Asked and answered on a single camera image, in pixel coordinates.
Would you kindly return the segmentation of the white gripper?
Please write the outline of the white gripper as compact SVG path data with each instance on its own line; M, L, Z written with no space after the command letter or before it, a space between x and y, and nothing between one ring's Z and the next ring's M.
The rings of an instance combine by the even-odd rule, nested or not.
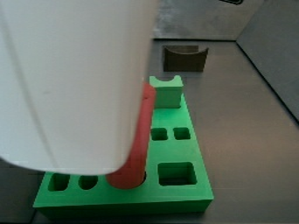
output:
M159 0L0 0L0 158L103 175L131 151Z

